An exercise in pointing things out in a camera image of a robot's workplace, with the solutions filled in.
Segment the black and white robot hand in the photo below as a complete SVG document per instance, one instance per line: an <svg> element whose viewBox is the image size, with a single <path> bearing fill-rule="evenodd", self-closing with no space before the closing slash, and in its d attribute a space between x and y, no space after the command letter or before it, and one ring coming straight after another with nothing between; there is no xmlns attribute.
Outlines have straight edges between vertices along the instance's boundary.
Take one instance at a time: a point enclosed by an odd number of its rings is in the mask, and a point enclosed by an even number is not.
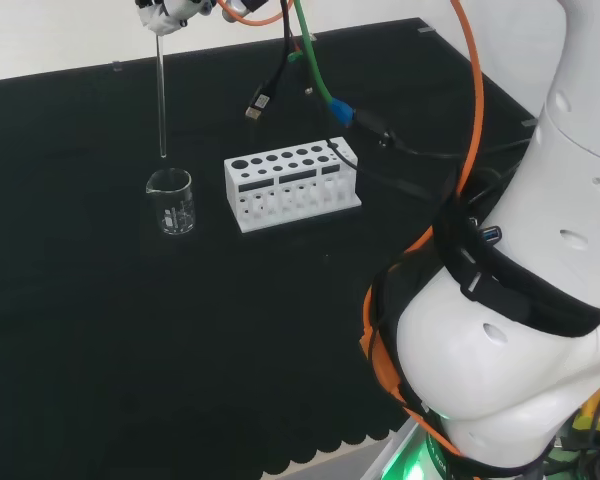
<svg viewBox="0 0 600 480"><path fill-rule="evenodd" d="M135 0L142 25L158 36L186 27L197 14L209 15L215 5L210 0Z"/></svg>

